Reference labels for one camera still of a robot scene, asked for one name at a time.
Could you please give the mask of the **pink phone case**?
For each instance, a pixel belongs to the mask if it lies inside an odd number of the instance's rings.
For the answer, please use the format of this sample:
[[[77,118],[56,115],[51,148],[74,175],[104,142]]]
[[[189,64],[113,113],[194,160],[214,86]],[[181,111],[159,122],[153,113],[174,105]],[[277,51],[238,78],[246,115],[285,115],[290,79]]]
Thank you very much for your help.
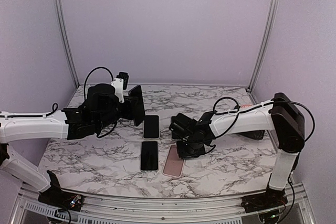
[[[177,146],[171,145],[167,154],[162,173],[165,176],[179,178],[182,176],[184,160],[181,159],[177,152]]]

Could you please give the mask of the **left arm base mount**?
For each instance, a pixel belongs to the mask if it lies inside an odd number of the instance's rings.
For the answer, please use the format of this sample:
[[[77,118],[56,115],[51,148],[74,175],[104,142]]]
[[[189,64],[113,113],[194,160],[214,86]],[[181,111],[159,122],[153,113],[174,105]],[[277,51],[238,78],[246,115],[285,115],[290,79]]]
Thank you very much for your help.
[[[79,212],[83,204],[83,195],[63,191],[57,176],[49,170],[47,174],[50,178],[50,187],[46,191],[39,193],[38,201],[51,206]]]

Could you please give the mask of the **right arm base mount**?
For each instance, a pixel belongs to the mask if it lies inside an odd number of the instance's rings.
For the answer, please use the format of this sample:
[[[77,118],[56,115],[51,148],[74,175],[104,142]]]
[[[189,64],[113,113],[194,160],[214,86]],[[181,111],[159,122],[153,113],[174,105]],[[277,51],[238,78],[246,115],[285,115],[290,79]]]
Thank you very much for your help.
[[[285,186],[276,189],[268,182],[266,190],[263,193],[244,196],[241,200],[241,206],[245,213],[262,211],[279,206],[285,206],[288,199],[285,194]]]

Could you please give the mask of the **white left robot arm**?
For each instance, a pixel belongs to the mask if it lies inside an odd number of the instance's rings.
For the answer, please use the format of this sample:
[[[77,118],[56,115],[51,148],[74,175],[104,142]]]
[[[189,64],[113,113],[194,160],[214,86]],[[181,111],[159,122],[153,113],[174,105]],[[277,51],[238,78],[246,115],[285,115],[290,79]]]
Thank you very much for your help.
[[[78,140],[95,135],[105,137],[108,127],[114,130],[120,119],[132,120],[136,126],[144,120],[144,104],[140,85],[128,95],[116,82],[90,87],[83,104],[77,108],[58,109],[53,105],[49,113],[1,113],[1,170],[44,193],[54,205],[66,202],[57,177],[42,170],[18,154],[10,142],[38,138]]]

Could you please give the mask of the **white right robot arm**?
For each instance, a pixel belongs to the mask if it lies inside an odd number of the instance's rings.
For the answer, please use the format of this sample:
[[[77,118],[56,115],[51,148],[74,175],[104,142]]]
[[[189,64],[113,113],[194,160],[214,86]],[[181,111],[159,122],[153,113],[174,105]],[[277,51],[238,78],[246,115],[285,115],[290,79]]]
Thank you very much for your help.
[[[280,199],[305,142],[305,117],[284,93],[246,108],[236,107],[222,113],[205,112],[199,120],[179,113],[171,118],[169,129],[178,137],[177,151],[182,159],[205,154],[205,145],[229,134],[272,131],[277,134],[278,152],[268,188],[260,203],[271,207]]]

